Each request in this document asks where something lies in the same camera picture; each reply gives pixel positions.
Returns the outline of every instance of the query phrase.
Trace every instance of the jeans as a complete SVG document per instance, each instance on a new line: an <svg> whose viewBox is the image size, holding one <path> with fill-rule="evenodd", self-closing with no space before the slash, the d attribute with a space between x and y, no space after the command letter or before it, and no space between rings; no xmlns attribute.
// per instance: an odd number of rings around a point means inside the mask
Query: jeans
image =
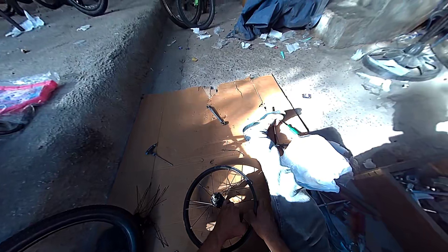
<svg viewBox="0 0 448 252"><path fill-rule="evenodd" d="M322 212L305 188L297 185L290 168L281 164L278 149L267 135L271 117L244 132L247 152L261 164L274 218L284 242L292 252L330 251Z"/></svg>

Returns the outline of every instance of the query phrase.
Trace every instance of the hand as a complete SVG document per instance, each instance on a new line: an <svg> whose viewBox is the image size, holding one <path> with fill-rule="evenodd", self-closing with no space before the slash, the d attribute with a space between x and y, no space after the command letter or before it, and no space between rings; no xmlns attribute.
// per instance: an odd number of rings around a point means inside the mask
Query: hand
<svg viewBox="0 0 448 252"><path fill-rule="evenodd" d="M244 235L246 230L247 226L240 221L238 207L229 200L224 201L212 233L215 233L219 240L225 242L233 237Z"/></svg>
<svg viewBox="0 0 448 252"><path fill-rule="evenodd" d="M260 201L260 205L258 205L257 216L250 210L244 215L244 219L254 228L258 236L265 241L266 239L280 236L274 217L263 201Z"/></svg>

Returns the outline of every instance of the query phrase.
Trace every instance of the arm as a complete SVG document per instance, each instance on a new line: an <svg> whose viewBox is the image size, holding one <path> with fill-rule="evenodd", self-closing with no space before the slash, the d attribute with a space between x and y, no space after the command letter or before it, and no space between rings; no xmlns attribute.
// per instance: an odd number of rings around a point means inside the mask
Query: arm
<svg viewBox="0 0 448 252"><path fill-rule="evenodd" d="M198 252L219 252L224 242L245 234L247 227L240 221L240 211L229 200L224 201L213 231Z"/></svg>
<svg viewBox="0 0 448 252"><path fill-rule="evenodd" d="M263 202L260 202L257 208L257 216L253 211L250 211L244 215L244 219L250 223L272 252L291 252L280 237L274 217Z"/></svg>

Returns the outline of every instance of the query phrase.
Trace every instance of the black tire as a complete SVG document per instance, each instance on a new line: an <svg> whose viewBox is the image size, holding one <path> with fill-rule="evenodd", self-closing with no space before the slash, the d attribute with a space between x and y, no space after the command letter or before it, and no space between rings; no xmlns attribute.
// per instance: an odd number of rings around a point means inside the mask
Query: black tire
<svg viewBox="0 0 448 252"><path fill-rule="evenodd" d="M0 243L0 251L22 252L57 231L86 222L106 222L120 227L126 235L129 251L143 252L143 233L135 217L112 205L84 206L50 216Z"/></svg>
<svg viewBox="0 0 448 252"><path fill-rule="evenodd" d="M190 199L191 196L193 194L194 189L196 188L196 186L201 182L201 180L207 176L208 174L210 174L211 172L214 171L218 171L218 170L231 170L234 171L236 173L238 173L239 175L241 175L246 181L248 181L248 185L250 187L250 190L252 192L252 196L254 197L254 213L257 214L257 207L258 207L258 202L257 202L257 196L255 195L255 189L254 186L252 185L252 182L249 180L249 178L247 178L247 176L242 173L240 170L238 170L235 167L229 166L229 165L217 165L211 168L208 168L207 170L203 171L194 181L193 183L191 183L190 188L187 191L187 195L185 196L185 201L184 201L184 207L183 207L183 217L184 217L184 225L185 225L185 229L187 231L188 237L190 238L190 240L198 247L200 248L202 246L202 242L196 237L196 235L194 234L191 225L190 225L190 217L189 217L189 213L188 210L185 211L185 209L187 209L190 205ZM237 248L239 248L250 236L252 232L252 226L249 226L247 228L246 233L241 237L241 239L239 239L235 244L227 247L227 248L222 248L221 252L231 252Z"/></svg>
<svg viewBox="0 0 448 252"><path fill-rule="evenodd" d="M108 8L109 1L108 0L99 0L98 4L90 5L90 7L84 6L82 0L67 0L73 7L77 8L80 12L87 14L92 17L96 17L99 15L103 15Z"/></svg>
<svg viewBox="0 0 448 252"><path fill-rule="evenodd" d="M63 5L61 0L54 0L52 4L47 3L45 1L48 0L34 0L36 3L42 5L43 7L49 8L49 9L57 9Z"/></svg>
<svg viewBox="0 0 448 252"><path fill-rule="evenodd" d="M205 3L202 3L202 1L206 0L199 0L199 13L202 12L202 7L205 6ZM210 1L210 10L208 18L205 22L200 23L198 22L199 18L194 20L188 20L188 18L185 16L184 12L182 11L182 0L176 0L177 5L177 11L179 12L179 16L181 17L182 21L189 27L189 28L199 28L200 30L206 30L213 22L213 19L215 18L215 0L208 0Z"/></svg>

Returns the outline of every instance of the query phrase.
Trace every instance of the cardboard sheet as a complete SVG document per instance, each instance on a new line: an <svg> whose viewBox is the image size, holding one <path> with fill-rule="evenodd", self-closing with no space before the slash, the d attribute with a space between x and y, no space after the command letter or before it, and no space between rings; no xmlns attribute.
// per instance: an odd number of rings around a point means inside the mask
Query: cardboard sheet
<svg viewBox="0 0 448 252"><path fill-rule="evenodd" d="M228 123L221 125L206 108L207 105L214 107ZM233 165L241 168L254 182L258 199L269 200L260 164L245 151L242 129L272 111L272 107L275 110L292 109L271 75L223 83L217 90L193 87L144 96L109 203L134 212L136 187L140 195L151 181L150 194L159 185L168 187L162 197L166 200L154 208L151 217L160 227L169 247L163 248L159 241L153 239L148 251L197 250L185 231L183 202L193 180L210 167ZM297 117L288 123L305 131ZM279 142L287 142L288 134L288 128L280 126L277 130ZM154 143L158 143L156 152L174 166L145 155ZM222 149L239 150L241 153ZM251 237L244 246L252 243L253 250L253 244L260 243L256 239L256 236ZM259 246L263 251L266 248L261 243Z"/></svg>

